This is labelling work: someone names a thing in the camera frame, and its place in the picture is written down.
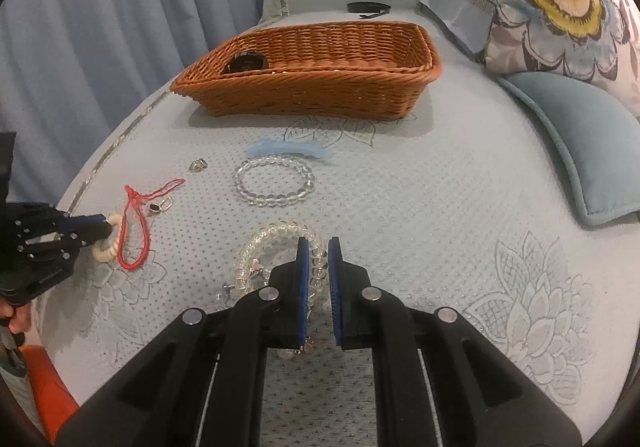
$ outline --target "bed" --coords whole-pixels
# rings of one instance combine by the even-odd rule
[[[354,18],[296,14],[270,26]],[[99,266],[87,253],[75,276],[36,304],[42,342],[79,403],[184,309],[231,304],[223,286],[233,279],[234,254],[270,221],[294,220],[324,239],[340,237],[345,259],[407,306],[463,313],[574,420],[585,441],[602,426],[638,336],[638,218],[581,226],[538,119],[430,19],[397,10],[386,18],[426,28],[444,63],[442,77],[402,120],[212,118],[167,85],[87,162],[60,203],[74,214],[122,210],[125,184],[147,192],[175,177],[186,183],[171,209],[153,219],[142,269]],[[259,208],[236,195],[232,173],[262,138],[315,141],[331,151],[308,162],[317,186],[305,202]],[[199,157],[208,168],[188,172]],[[267,169],[251,178],[261,191],[295,182]],[[293,254],[283,250],[274,261]],[[337,445],[344,432],[354,443],[376,444],[370,359],[335,347],[327,299],[310,318],[313,352],[269,357],[264,445],[292,435],[301,445]],[[297,393],[304,397],[288,407]]]

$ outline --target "wicker basket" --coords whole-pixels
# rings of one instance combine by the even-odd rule
[[[255,50],[269,69],[222,74],[236,53]],[[423,28],[356,21],[257,30],[228,40],[173,82],[209,114],[318,114],[396,120],[440,76]]]

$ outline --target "red cord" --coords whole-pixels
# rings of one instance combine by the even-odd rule
[[[145,262],[146,257],[149,255],[149,247],[151,246],[151,238],[149,237],[149,229],[146,226],[146,218],[142,213],[143,205],[151,201],[155,198],[159,198],[160,196],[166,196],[172,190],[178,188],[180,185],[184,183],[182,178],[176,178],[175,180],[171,180],[164,187],[159,188],[157,191],[153,191],[149,194],[140,194],[137,192],[131,185],[125,185],[124,190],[127,193],[127,205],[124,207],[124,212],[122,214],[122,224],[120,225],[120,233],[118,234],[118,263],[125,270],[135,270],[137,267],[142,265]],[[127,263],[122,255],[122,250],[124,248],[124,239],[127,234],[127,211],[129,207],[132,207],[135,213],[138,215],[138,220],[140,221],[140,226],[142,227],[142,251],[135,259],[133,263]]]

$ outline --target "human hand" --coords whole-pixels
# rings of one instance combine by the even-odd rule
[[[19,308],[10,306],[4,299],[0,297],[0,318],[8,317],[9,331],[12,334],[27,332],[31,329],[31,303]]]

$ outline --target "curtain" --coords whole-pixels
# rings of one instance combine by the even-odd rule
[[[262,0],[4,0],[0,130],[17,131],[11,200],[57,202],[140,102]]]

